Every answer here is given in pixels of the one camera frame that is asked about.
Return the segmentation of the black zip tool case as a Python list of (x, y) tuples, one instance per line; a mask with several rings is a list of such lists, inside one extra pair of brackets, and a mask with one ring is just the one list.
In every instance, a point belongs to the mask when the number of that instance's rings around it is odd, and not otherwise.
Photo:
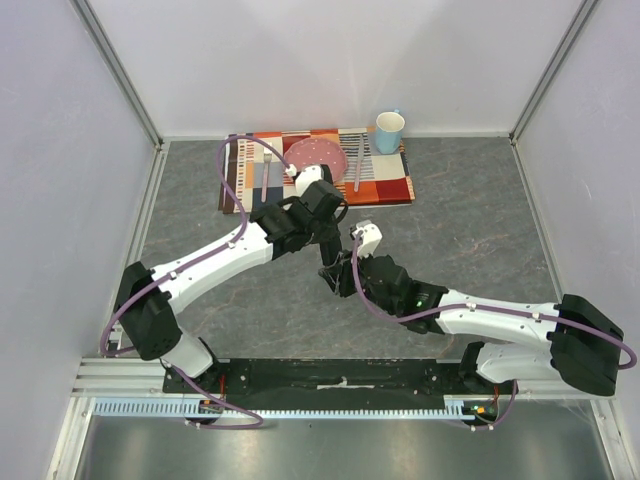
[(356, 293), (352, 272), (353, 248), (344, 249), (340, 237), (319, 244), (322, 267), (319, 276), (337, 296), (347, 298)]

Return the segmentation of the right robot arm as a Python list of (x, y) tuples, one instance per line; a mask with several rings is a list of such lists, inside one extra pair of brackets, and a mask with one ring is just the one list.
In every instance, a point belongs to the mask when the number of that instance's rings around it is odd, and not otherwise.
[(483, 299), (415, 280), (390, 256), (359, 258), (354, 271), (368, 305), (408, 330), (477, 336), (457, 371), (469, 393), (512, 380), (562, 380), (602, 397), (616, 391), (624, 334), (581, 296), (542, 304)]

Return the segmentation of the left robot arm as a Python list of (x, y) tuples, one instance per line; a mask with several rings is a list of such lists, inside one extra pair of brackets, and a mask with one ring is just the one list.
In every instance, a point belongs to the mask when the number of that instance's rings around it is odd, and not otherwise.
[(342, 193), (325, 180), (250, 214), (226, 236), (178, 260), (146, 268), (127, 266), (119, 285), (114, 315), (144, 361), (162, 359), (185, 373), (185, 382), (208, 393), (219, 382), (214, 355), (204, 342), (185, 332), (177, 315), (196, 299), (232, 277), (300, 251), (339, 239), (345, 209)]

